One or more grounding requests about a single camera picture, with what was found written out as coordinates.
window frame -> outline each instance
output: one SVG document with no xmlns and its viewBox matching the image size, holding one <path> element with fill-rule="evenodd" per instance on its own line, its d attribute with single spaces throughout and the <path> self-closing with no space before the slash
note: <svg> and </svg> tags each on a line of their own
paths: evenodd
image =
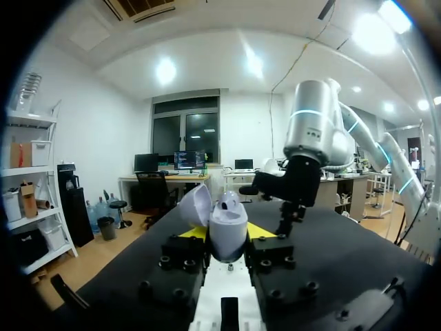
<svg viewBox="0 0 441 331">
<path fill-rule="evenodd" d="M 179 143 L 179 150 L 185 150 L 185 124 L 187 121 L 187 115 L 196 115 L 196 114 L 217 114 L 218 116 L 218 125 L 217 125 L 217 133 L 218 133 L 218 162 L 208 163 L 208 164 L 221 164 L 221 132 L 219 130 L 220 127 L 220 116 L 219 116 L 219 106 L 213 108 L 195 108 L 195 109 L 186 109 L 186 110 L 175 110 L 173 112 L 162 112 L 160 114 L 154 113 L 155 103 L 152 104 L 152 124 L 150 130 L 150 150 L 154 152 L 153 149 L 153 130 L 154 130 L 154 120 L 155 119 L 163 119 L 165 117 L 180 117 L 180 130 L 179 137 L 181 138 L 181 142 Z"/>
</svg>

box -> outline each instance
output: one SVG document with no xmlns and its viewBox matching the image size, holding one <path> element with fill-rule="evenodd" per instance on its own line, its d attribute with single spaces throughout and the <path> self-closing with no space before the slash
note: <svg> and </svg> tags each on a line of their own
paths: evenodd
<svg viewBox="0 0 441 331">
<path fill-rule="evenodd" d="M 23 207 L 27 218 L 36 217 L 39 212 L 37 210 L 37 202 L 34 196 L 34 186 L 32 183 L 23 182 L 21 184 L 21 197 L 23 198 Z"/>
<path fill-rule="evenodd" d="M 6 217 L 8 222 L 17 221 L 21 218 L 19 205 L 19 191 L 8 191 L 3 194 L 3 205 L 5 206 Z"/>
<path fill-rule="evenodd" d="M 32 167 L 47 166 L 49 163 L 50 141 L 31 140 Z"/>
<path fill-rule="evenodd" d="M 10 167 L 26 168 L 32 166 L 32 144 L 11 143 Z"/>
<path fill-rule="evenodd" d="M 45 237 L 49 249 L 52 251 L 59 250 L 66 244 L 63 228 L 61 227 L 61 224 L 53 218 L 42 220 L 38 224 L 38 228 Z"/>
</svg>

storage bin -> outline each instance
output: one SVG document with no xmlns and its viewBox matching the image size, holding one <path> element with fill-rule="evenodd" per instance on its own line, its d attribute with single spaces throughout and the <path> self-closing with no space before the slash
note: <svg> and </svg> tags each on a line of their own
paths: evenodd
<svg viewBox="0 0 441 331">
<path fill-rule="evenodd" d="M 50 141 L 31 140 L 32 167 L 47 166 L 49 164 Z"/>
<path fill-rule="evenodd" d="M 54 219 L 44 219 L 39 223 L 39 229 L 51 250 L 58 250 L 66 244 L 63 228 Z"/>
<path fill-rule="evenodd" d="M 12 244 L 20 265 L 30 265 L 48 253 L 46 240 L 38 229 L 13 235 Z"/>
<path fill-rule="evenodd" d="M 3 205 L 5 206 L 8 222 L 17 221 L 21 218 L 18 190 L 15 192 L 8 191 L 3 194 Z"/>
</svg>

white container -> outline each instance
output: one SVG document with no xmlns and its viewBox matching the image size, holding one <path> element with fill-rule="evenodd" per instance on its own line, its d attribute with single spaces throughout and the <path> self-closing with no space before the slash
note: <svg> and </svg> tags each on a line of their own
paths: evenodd
<svg viewBox="0 0 441 331">
<path fill-rule="evenodd" d="M 17 221 L 21 218 L 19 191 L 3 194 L 3 204 L 5 206 L 8 222 Z"/>
<path fill-rule="evenodd" d="M 39 223 L 39 229 L 48 242 L 50 250 L 58 250 L 66 244 L 63 228 L 54 219 L 44 219 Z"/>
<path fill-rule="evenodd" d="M 47 166 L 49 164 L 50 141 L 31 140 L 32 167 Z"/>
</svg>

laptop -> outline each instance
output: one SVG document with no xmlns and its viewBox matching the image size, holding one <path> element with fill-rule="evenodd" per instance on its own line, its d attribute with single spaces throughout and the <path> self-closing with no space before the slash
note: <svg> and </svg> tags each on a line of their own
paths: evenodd
<svg viewBox="0 0 441 331">
<path fill-rule="evenodd" d="M 246 174 L 254 172 L 252 159 L 234 160 L 234 173 Z"/>
</svg>

